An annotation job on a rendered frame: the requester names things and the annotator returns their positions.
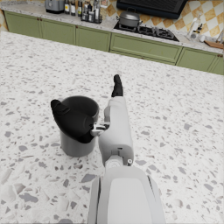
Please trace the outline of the wooden cutting board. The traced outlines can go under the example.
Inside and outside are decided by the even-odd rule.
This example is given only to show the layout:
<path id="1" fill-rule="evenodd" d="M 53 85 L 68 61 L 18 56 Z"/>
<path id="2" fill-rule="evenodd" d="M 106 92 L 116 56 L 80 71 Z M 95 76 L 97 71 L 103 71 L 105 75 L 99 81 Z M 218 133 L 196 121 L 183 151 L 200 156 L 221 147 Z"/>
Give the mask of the wooden cutting board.
<path id="1" fill-rule="evenodd" d="M 221 44 L 221 43 L 216 43 L 216 42 L 208 41 L 208 40 L 204 40 L 204 43 L 206 43 L 208 46 L 211 46 L 211 47 L 214 47 L 214 48 L 223 49 L 223 44 Z"/>

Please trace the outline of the black bottle rack with bottles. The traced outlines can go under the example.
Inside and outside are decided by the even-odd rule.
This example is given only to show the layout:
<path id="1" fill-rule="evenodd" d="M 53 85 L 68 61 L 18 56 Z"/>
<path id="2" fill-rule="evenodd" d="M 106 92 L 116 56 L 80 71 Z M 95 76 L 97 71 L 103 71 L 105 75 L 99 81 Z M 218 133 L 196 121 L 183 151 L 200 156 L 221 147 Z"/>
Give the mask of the black bottle rack with bottles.
<path id="1" fill-rule="evenodd" d="M 85 0 L 82 4 L 80 19 L 89 23 L 100 24 L 102 22 L 101 1 L 93 0 L 93 2 L 90 3 L 90 0 Z"/>

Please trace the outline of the green kitchen cabinets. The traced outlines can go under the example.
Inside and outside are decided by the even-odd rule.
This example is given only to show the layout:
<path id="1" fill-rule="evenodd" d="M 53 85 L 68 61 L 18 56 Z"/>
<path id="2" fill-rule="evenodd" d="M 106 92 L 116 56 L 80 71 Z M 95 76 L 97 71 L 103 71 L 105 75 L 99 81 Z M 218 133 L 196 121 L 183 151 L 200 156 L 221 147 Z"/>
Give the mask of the green kitchen cabinets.
<path id="1" fill-rule="evenodd" d="M 168 39 L 133 37 L 8 10 L 4 15 L 9 31 L 17 34 L 224 75 L 224 59 L 220 52 L 182 46 Z"/>

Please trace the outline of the grey cooking pot with lid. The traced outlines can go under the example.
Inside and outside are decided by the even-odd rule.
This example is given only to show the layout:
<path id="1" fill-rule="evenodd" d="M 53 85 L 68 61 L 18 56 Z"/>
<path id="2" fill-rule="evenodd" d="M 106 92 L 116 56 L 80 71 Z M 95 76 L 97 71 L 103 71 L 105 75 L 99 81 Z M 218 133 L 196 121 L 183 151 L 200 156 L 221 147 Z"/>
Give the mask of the grey cooking pot with lid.
<path id="1" fill-rule="evenodd" d="M 138 27 L 143 22 L 140 19 L 140 16 L 136 13 L 136 10 L 130 7 L 117 16 L 116 19 L 120 25 L 128 27 Z"/>

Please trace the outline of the black gas stove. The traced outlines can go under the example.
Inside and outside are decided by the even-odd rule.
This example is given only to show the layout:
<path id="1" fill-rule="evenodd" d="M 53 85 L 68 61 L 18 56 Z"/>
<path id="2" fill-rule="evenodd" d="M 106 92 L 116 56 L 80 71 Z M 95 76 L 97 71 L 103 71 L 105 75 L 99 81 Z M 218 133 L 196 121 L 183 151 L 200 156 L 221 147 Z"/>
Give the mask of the black gas stove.
<path id="1" fill-rule="evenodd" d="M 115 29 L 122 30 L 126 32 L 134 32 L 142 34 L 145 36 L 152 36 L 160 39 L 168 39 L 173 41 L 179 41 L 176 36 L 169 30 L 157 28 L 157 27 L 147 27 L 141 26 L 139 23 L 122 24 L 118 22 L 115 25 Z"/>

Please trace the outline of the grey kitchen appliance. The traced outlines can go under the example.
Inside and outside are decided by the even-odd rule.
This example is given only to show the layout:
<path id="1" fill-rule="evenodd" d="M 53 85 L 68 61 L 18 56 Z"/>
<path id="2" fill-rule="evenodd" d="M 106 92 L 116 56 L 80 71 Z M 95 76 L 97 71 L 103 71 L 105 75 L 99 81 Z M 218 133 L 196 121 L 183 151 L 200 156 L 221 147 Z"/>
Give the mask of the grey kitchen appliance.
<path id="1" fill-rule="evenodd" d="M 49 13 L 60 14 L 65 9 L 65 0 L 45 0 L 45 10 Z"/>

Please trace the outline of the dark grey cup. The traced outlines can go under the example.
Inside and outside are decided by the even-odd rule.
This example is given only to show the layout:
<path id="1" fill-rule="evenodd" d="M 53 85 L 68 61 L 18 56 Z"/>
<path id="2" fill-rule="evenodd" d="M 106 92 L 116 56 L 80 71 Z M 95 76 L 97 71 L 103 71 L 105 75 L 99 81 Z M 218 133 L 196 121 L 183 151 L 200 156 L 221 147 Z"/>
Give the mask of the dark grey cup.
<path id="1" fill-rule="evenodd" d="M 95 123 L 98 120 L 99 106 L 98 104 L 86 96 L 72 96 L 66 98 L 62 102 L 65 106 L 80 112 L 85 116 L 93 119 Z M 95 138 L 90 134 L 82 134 L 78 136 L 77 131 L 82 128 L 81 122 L 84 117 L 75 114 L 71 119 L 66 119 L 66 126 L 72 128 L 72 132 L 67 134 L 65 131 L 60 131 L 60 141 L 62 150 L 72 157 L 83 157 L 89 154 L 95 147 Z"/>

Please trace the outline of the black range hood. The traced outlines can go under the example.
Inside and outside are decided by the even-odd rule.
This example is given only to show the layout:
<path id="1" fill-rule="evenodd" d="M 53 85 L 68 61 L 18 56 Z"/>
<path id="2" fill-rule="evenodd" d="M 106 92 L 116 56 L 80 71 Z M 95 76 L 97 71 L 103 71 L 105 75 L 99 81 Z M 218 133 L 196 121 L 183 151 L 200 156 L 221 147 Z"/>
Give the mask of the black range hood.
<path id="1" fill-rule="evenodd" d="M 134 9 L 136 12 L 161 18 L 177 19 L 187 0 L 117 0 L 118 9 Z"/>

